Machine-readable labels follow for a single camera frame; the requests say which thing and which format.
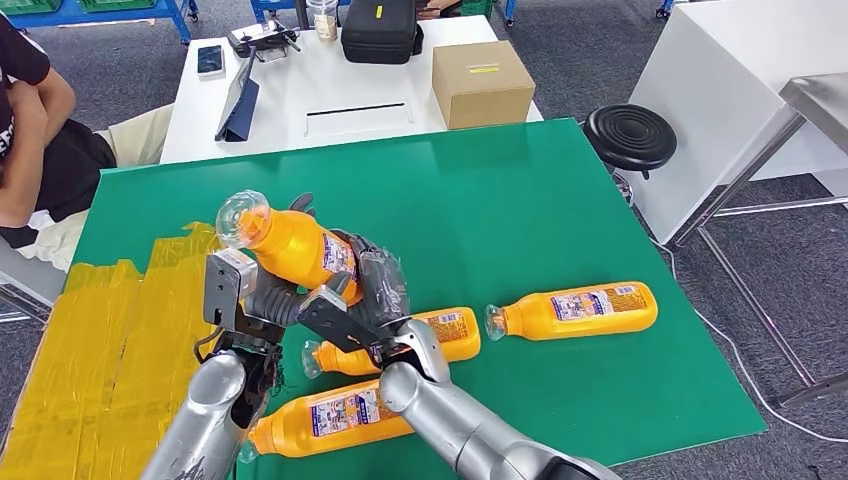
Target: plastic bottle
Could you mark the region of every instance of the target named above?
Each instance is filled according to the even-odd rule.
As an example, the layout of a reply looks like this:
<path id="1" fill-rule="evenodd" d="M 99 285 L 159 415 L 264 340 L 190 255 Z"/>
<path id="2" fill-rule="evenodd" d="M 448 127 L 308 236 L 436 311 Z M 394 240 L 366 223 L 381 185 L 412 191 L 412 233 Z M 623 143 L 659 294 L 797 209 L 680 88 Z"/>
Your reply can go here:
<path id="1" fill-rule="evenodd" d="M 309 214 L 272 209 L 259 192 L 245 190 L 228 198 L 218 210 L 215 229 L 226 245 L 251 249 L 265 270 L 309 289 L 340 271 L 356 275 L 350 245 Z M 342 294 L 348 305 L 362 297 L 354 280 Z"/>
<path id="2" fill-rule="evenodd" d="M 480 353 L 480 329 L 470 308 L 446 308 L 415 314 L 412 317 L 430 324 L 449 362 L 468 360 Z M 301 359 L 303 373 L 309 378 L 315 378 L 322 372 L 341 372 L 346 375 L 379 372 L 365 350 L 344 353 L 327 341 L 319 344 L 308 340 L 303 346 Z"/>
<path id="3" fill-rule="evenodd" d="M 657 302 L 647 285 L 619 282 L 533 293 L 503 308 L 486 307 L 492 340 L 518 335 L 530 340 L 585 337 L 644 330 L 657 319 Z"/>
<path id="4" fill-rule="evenodd" d="M 248 433 L 259 454 L 305 457 L 412 433 L 380 401 L 379 380 L 296 398 Z"/>

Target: clear bottle cap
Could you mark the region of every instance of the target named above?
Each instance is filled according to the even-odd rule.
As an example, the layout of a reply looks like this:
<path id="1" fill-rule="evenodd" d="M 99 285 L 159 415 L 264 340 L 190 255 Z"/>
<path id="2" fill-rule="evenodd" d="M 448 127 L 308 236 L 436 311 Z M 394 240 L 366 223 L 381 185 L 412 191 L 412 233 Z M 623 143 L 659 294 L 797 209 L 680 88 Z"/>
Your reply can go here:
<path id="1" fill-rule="evenodd" d="M 256 451 L 256 446 L 250 440 L 245 440 L 239 449 L 238 461 L 241 463 L 250 463 L 256 460 L 259 452 Z"/>
<path id="2" fill-rule="evenodd" d="M 486 306 L 486 334 L 495 342 L 506 335 L 506 319 L 502 308 L 494 305 Z"/>
<path id="3" fill-rule="evenodd" d="M 303 350 L 300 352 L 300 361 L 303 363 L 303 373 L 306 374 L 307 378 L 317 378 L 318 375 L 324 373 L 324 369 L 321 368 L 321 364 L 315 358 L 320 347 L 320 343 L 312 340 L 307 340 L 303 344 Z"/>
<path id="4" fill-rule="evenodd" d="M 271 206 L 265 195 L 253 190 L 239 192 L 224 202 L 215 219 L 215 231 L 225 245 L 249 247 L 271 228 Z"/>

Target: blue shelf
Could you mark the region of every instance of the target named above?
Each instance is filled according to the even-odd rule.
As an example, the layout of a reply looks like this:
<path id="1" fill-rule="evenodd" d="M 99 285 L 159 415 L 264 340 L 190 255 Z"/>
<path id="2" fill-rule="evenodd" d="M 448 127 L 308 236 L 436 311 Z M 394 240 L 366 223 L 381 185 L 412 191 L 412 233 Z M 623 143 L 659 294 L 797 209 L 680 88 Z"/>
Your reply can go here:
<path id="1" fill-rule="evenodd" d="M 183 17 L 193 4 L 191 0 L 182 0 L 179 8 L 177 0 L 156 0 L 149 8 L 132 10 L 112 10 L 108 12 L 89 13 L 82 9 L 77 0 L 62 0 L 62 5 L 55 12 L 27 13 L 12 15 L 9 21 L 16 28 L 51 27 L 56 25 L 73 25 L 79 23 L 118 22 L 128 20 L 144 20 L 148 18 L 171 18 L 180 33 L 180 41 L 185 44 L 191 40 Z"/>

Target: green table mat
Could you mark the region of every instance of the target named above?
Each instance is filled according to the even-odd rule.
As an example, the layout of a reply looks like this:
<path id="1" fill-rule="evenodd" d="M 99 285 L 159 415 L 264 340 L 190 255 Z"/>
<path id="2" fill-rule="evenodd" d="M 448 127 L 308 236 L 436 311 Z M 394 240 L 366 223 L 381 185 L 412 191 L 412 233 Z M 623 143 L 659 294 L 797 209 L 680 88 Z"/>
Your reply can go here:
<path id="1" fill-rule="evenodd" d="M 315 194 L 318 221 L 400 257 L 412 310 L 638 280 L 659 317 L 648 330 L 548 342 L 483 339 L 452 378 L 531 438 L 605 464 L 762 432 L 766 426 L 573 119 L 470 129 L 103 175 L 75 262 L 128 258 L 214 222 L 242 189 L 278 208 Z M 363 378 L 308 380 L 296 326 L 283 341 L 286 401 Z M 415 435 L 302 459 L 241 465 L 244 478 L 451 478 Z"/>

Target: black stool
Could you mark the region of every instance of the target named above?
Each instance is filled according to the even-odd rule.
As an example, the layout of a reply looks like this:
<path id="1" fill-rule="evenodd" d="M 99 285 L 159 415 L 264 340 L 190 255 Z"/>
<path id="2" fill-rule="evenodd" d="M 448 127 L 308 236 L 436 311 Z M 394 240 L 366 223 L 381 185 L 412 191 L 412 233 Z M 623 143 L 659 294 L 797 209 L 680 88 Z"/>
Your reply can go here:
<path id="1" fill-rule="evenodd" d="M 642 172 L 647 180 L 648 172 L 665 165 L 677 149 L 677 136 L 665 119 L 628 103 L 592 111 L 583 122 L 583 134 L 601 161 L 612 167 L 610 173 L 629 204 L 633 190 L 615 170 Z"/>

